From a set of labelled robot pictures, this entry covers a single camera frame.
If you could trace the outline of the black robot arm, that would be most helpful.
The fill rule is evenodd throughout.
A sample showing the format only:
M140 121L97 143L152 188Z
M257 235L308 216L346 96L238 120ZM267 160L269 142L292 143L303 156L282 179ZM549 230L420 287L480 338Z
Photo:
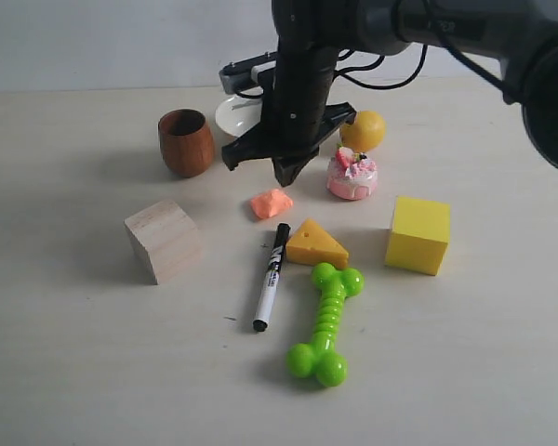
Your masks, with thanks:
M223 147L230 169L271 159L287 186L354 108L327 101L344 50L393 56L441 47L522 107L525 131L558 169L558 1L275 1L277 49L220 71L225 91L262 90L259 121Z

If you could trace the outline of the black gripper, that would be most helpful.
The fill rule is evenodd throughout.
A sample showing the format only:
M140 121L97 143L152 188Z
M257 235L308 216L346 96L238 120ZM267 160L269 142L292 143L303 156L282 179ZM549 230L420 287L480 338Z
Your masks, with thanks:
M225 165L270 159L282 187L291 185L318 156L320 145L356 115L348 102L328 105L339 51L331 46L300 53L280 49L272 74L264 74L259 122L221 149Z

